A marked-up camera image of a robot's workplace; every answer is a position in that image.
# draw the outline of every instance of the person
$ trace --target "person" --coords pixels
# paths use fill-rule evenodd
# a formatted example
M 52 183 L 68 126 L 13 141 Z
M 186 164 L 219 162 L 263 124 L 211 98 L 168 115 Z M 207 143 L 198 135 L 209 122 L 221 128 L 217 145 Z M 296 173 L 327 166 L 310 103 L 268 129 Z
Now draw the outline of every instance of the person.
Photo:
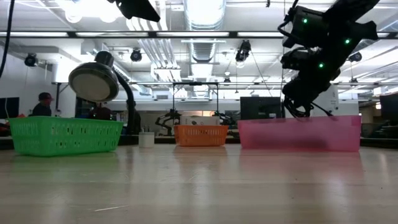
M 30 116 L 51 116 L 51 102 L 53 102 L 53 98 L 50 93 L 43 92 L 39 94 L 39 101 L 33 112 Z
M 97 103 L 96 108 L 90 111 L 88 118 L 110 121 L 112 118 L 112 111 L 109 108 L 103 106 L 104 104 L 105 103 Z

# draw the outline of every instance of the black camera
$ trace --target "black camera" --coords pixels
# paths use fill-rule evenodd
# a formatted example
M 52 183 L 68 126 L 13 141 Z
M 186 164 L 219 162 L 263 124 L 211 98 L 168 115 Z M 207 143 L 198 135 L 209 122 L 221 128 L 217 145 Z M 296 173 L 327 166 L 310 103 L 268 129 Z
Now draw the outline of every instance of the black camera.
M 249 57 L 251 51 L 251 44 L 249 40 L 243 40 L 242 44 L 236 53 L 235 60 L 237 62 L 244 62 Z
M 25 65 L 28 67 L 37 67 L 39 64 L 39 60 L 36 57 L 35 53 L 29 53 L 27 54 L 27 57 L 25 58 Z
M 142 60 L 142 54 L 140 49 L 133 49 L 130 55 L 130 59 L 133 62 L 140 62 Z

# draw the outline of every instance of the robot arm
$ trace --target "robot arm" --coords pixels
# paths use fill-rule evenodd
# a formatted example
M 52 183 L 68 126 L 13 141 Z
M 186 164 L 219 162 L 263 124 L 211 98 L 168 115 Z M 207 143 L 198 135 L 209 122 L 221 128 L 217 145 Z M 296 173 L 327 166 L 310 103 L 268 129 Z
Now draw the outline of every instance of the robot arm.
M 177 111 L 171 109 L 170 112 L 166 113 L 163 116 L 158 117 L 156 119 L 155 124 L 167 129 L 167 135 L 171 136 L 172 135 L 172 127 L 167 126 L 166 122 L 168 122 L 170 120 L 177 120 L 178 124 L 180 124 L 180 117 L 181 117 L 181 114 L 179 114 Z
M 235 125 L 236 124 L 236 121 L 232 117 L 227 116 L 224 113 L 220 113 L 220 112 L 216 111 L 213 116 L 219 116 L 220 117 L 220 119 L 222 120 L 220 125 L 231 126 L 231 125 Z
M 295 117 L 310 116 L 313 100 L 330 87 L 340 67 L 362 39 L 377 40 L 376 24 L 355 22 L 371 10 L 378 0 L 339 0 L 322 13 L 294 6 L 278 30 L 286 36 L 283 46 L 299 47 L 283 55 L 282 68 L 298 70 L 298 75 L 283 87 L 284 105 Z M 288 33 L 282 27 L 292 23 Z M 305 111 L 298 111 L 303 106 Z

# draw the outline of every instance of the cap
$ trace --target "cap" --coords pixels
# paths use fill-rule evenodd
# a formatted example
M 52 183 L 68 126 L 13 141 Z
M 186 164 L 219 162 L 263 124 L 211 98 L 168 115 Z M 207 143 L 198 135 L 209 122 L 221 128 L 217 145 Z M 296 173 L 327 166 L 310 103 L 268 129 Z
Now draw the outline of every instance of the cap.
M 52 96 L 50 93 L 41 93 L 39 94 L 39 100 L 52 100 Z

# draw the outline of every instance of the table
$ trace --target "table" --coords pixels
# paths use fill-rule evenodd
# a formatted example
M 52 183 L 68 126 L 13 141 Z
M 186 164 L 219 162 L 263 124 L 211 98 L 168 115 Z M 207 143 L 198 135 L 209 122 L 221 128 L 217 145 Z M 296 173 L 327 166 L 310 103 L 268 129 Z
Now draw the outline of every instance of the table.
M 0 151 L 0 219 L 25 223 L 395 223 L 398 151 Z

